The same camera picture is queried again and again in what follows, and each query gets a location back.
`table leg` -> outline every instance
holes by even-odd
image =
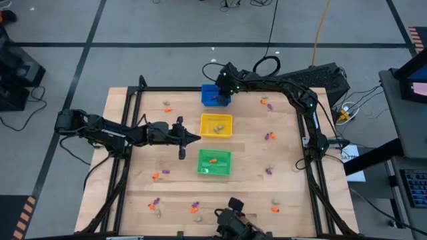
[[[391,140],[388,143],[377,147],[359,157],[352,159],[344,164],[346,175],[357,173],[375,164],[385,162],[393,156],[403,156],[403,148],[399,138]]]

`orange object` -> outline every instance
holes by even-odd
[[[156,172],[156,173],[153,174],[153,179],[156,179],[158,177],[159,177],[159,173]]]

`green bin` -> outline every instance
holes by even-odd
[[[210,163],[211,159],[217,159],[216,163]],[[197,172],[201,174],[230,176],[232,173],[232,152],[200,149]]]

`gray floor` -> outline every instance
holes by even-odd
[[[12,40],[21,43],[84,43],[95,19],[101,0],[20,0],[11,7],[18,22],[7,26]],[[393,0],[405,27],[426,26],[424,0]],[[243,0],[242,6],[227,13],[219,10],[219,0],[107,0],[94,43],[185,43],[185,42],[262,42],[268,41],[274,5],[252,7]],[[272,36],[273,42],[313,43],[326,0],[280,0]],[[404,43],[385,0],[333,0],[320,43]],[[47,148],[51,141],[55,116],[61,110],[76,66],[81,47],[26,47],[25,50],[47,72],[42,85],[46,87],[48,106],[36,114],[27,128],[16,133],[0,125],[3,153],[0,164],[0,194],[31,194]],[[136,85],[140,74],[150,86],[197,86],[209,81],[201,74],[201,66],[215,59],[231,61],[241,69],[250,70],[263,56],[265,48],[243,47],[162,47],[102,48],[92,47],[75,91],[72,108],[102,114],[110,87]],[[282,61],[281,72],[306,68],[311,61],[311,48],[271,48],[270,54]],[[403,49],[318,49],[316,65],[336,62],[348,74],[350,92],[363,91],[379,85],[378,72],[399,67],[411,58]],[[263,65],[261,72],[272,68]],[[207,70],[215,75],[216,67]],[[352,97],[357,101],[361,95]],[[38,103],[28,103],[19,113],[2,113],[6,122],[23,124]],[[357,118],[349,123],[344,136],[370,147],[396,137],[384,95],[368,102]],[[93,149],[81,139],[66,143],[86,161]],[[57,148],[41,192],[27,237],[70,234],[74,230],[83,193],[83,178],[88,166]],[[383,200],[376,203],[391,212]],[[354,198],[360,231],[369,236],[410,239],[407,230],[392,229],[387,220]]]

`black floor stripe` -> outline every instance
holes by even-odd
[[[19,47],[87,47],[87,43],[14,43]],[[90,43],[90,47],[163,48],[163,47],[267,47],[268,43]],[[314,43],[271,43],[270,47],[312,48]],[[393,49],[409,48],[407,43],[318,43],[318,48]]]
[[[409,48],[409,52],[411,53],[411,55],[414,57],[417,53],[415,51],[415,46],[414,44],[412,44],[411,42],[411,38],[409,38],[409,34],[406,31],[406,28],[399,16],[399,13],[396,9],[396,6],[394,6],[393,0],[386,0],[388,7],[390,8],[392,14],[393,14],[393,18],[396,21],[396,24],[398,25],[400,34],[402,34],[403,39],[405,40],[405,43],[407,44],[408,48]]]
[[[87,55],[89,54],[90,43],[93,41],[93,37],[95,36],[95,32],[96,32],[96,29],[98,28],[99,20],[101,19],[106,1],[107,0],[101,0],[101,2],[99,3],[99,7],[95,15],[95,19],[93,20],[93,23],[92,23],[91,31],[89,32],[89,36],[87,37],[87,40],[83,49],[83,53],[81,54],[79,63],[77,64],[77,67],[73,76],[73,81],[69,86],[67,97],[65,98],[62,109],[67,109],[67,108],[70,108],[71,106],[71,102],[73,101],[75,90],[77,89],[77,84],[79,84],[80,76],[86,63]],[[49,148],[47,149],[45,159],[41,166],[39,176],[37,177],[37,180],[35,182],[35,186],[33,189],[32,195],[35,196],[35,198],[37,199],[40,197],[41,191],[45,184],[47,173],[49,172],[49,168],[51,166],[52,159],[55,154],[55,150],[57,148],[58,142],[59,142],[59,135],[54,133],[52,136],[51,142],[49,144]]]

